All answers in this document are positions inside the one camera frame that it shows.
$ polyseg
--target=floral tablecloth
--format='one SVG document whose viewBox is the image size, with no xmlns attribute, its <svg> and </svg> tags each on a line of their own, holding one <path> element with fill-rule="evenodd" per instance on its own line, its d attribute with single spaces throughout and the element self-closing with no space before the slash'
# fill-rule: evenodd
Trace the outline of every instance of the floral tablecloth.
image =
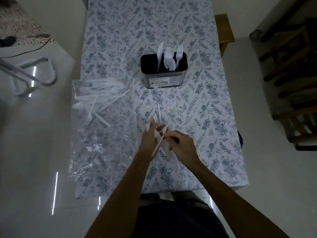
<svg viewBox="0 0 317 238">
<path fill-rule="evenodd" d="M 184 45 L 188 70 L 182 86 L 147 89 L 140 81 L 140 57 L 158 45 Z M 81 79 L 113 74 L 134 78 L 137 130 L 161 106 L 172 129 L 190 135 L 202 162 L 232 187 L 248 185 L 235 117 L 220 57 L 210 0 L 89 0 Z M 77 181 L 76 197 L 108 196 L 124 172 Z M 159 152 L 151 162 L 144 193 L 202 189 L 183 165 Z"/>
</svg>

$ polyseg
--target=cutlery holder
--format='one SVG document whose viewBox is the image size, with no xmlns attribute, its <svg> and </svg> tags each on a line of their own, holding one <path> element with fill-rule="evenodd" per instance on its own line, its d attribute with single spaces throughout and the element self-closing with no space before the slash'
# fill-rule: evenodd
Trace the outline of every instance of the cutlery holder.
<svg viewBox="0 0 317 238">
<path fill-rule="evenodd" d="M 176 63 L 176 52 L 173 57 Z M 162 54 L 159 71 L 156 54 L 147 54 L 141 57 L 141 73 L 147 88 L 168 88 L 181 86 L 188 69 L 187 56 L 183 53 L 177 71 L 169 71 L 164 66 L 164 53 Z"/>
</svg>

